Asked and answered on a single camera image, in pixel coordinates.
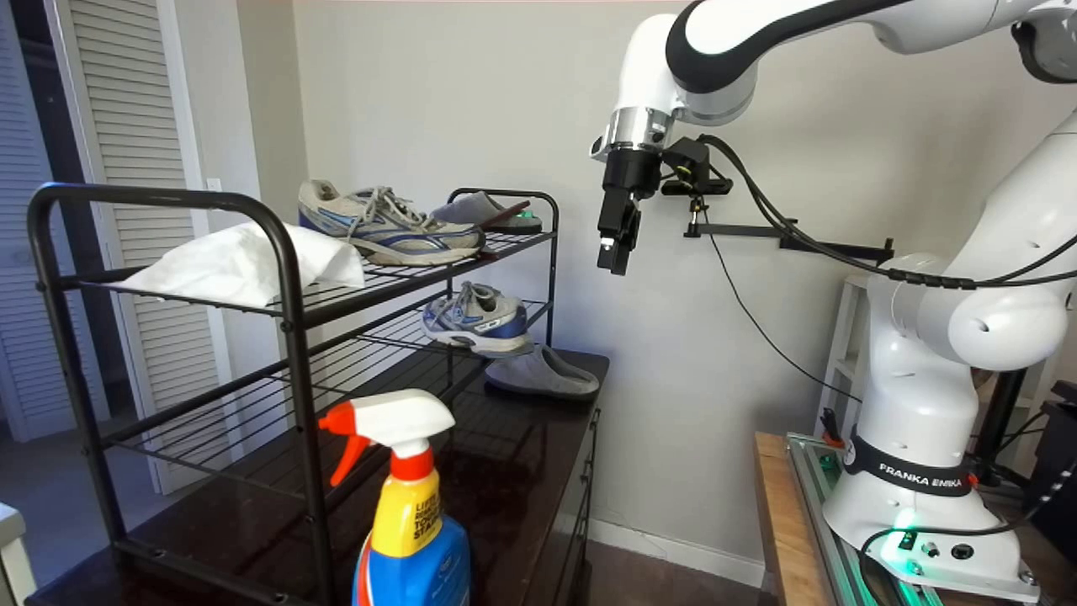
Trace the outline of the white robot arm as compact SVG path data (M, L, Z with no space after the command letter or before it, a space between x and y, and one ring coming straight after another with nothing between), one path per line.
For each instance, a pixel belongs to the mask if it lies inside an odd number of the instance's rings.
M674 122L737 118L771 46L847 20L899 53L1008 28L1032 77L1074 77L1077 0L695 0L654 12L629 36L620 96L595 142L606 163L600 266L629 264ZM1040 600L1015 531L972 489L966 439L981 408L972 377L1032 368L1068 335L1074 168L1077 118L996 185L949 264L904 257L866 280L867 377L825 523L904 581Z

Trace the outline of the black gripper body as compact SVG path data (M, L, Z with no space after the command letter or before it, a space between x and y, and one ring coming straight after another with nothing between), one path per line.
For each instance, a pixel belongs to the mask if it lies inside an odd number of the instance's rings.
M606 147L604 163L604 209L600 236L629 240L640 223L640 200L650 200L661 185L661 150L655 147Z

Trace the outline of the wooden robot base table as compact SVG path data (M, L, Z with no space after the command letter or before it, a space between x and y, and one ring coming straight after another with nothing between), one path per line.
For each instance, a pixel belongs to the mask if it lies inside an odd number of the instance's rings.
M756 433L755 476L764 536L764 585L782 606L1014 606L972 592L919 588L883 571L861 571L857 556L819 517L825 476L816 442Z

